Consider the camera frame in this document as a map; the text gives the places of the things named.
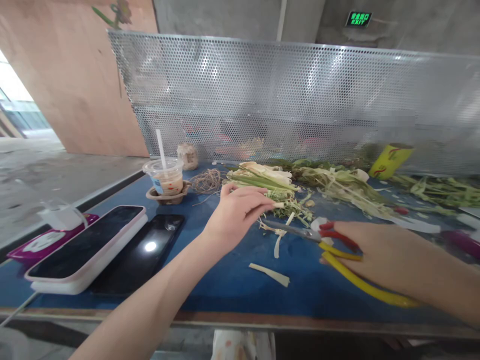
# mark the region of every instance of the plywood wall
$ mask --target plywood wall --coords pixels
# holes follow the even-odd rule
[[[71,153],[148,156],[106,33],[91,6],[113,0],[0,0],[0,49]],[[156,33],[151,0],[130,30]]]

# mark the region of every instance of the green exit sign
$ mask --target green exit sign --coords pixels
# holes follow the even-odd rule
[[[366,28],[369,25],[371,12],[350,11],[345,26],[354,28]]]

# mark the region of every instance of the yellow scissor handle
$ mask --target yellow scissor handle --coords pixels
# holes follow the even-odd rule
[[[355,285],[357,288],[360,290],[363,290],[366,292],[368,295],[373,296],[375,299],[378,299],[380,301],[383,301],[384,303],[390,304],[390,305],[395,305],[401,308],[414,308],[418,307],[421,305],[420,302],[413,300],[409,297],[403,296],[403,295],[398,295],[394,294],[388,291],[380,290],[379,288],[376,288],[369,283],[363,281],[361,278],[359,278],[357,275],[355,275],[353,272],[351,272],[345,265],[343,265],[340,261],[338,261],[335,256],[333,256],[329,250],[325,251],[321,256],[328,261],[330,265],[332,265],[340,274],[342,274],[348,281],[350,281],[353,285]]]
[[[325,243],[323,241],[318,243],[318,246],[321,247],[326,252],[329,252],[329,253],[332,253],[335,256],[338,256],[339,258],[344,258],[344,259],[354,260],[354,261],[362,261],[362,256],[353,255],[353,254],[349,254],[348,252],[340,251],[340,250],[334,248],[333,246],[328,245],[327,243]]]

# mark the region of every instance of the perforated metal panel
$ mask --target perforated metal panel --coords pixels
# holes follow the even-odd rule
[[[416,147],[404,171],[480,173],[480,58],[230,38],[108,33],[152,157],[368,163]]]

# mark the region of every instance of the concrete floor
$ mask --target concrete floor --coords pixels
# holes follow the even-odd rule
[[[88,322],[57,322],[74,330],[91,334],[98,326]],[[209,360],[214,341],[213,329],[171,328],[168,336],[158,347],[155,359]],[[29,359],[27,360],[67,360],[76,349],[49,342],[28,339]]]
[[[60,197],[74,203],[140,170],[147,160],[70,154],[55,137],[0,137],[0,248],[41,220],[36,214],[42,209],[41,198]]]

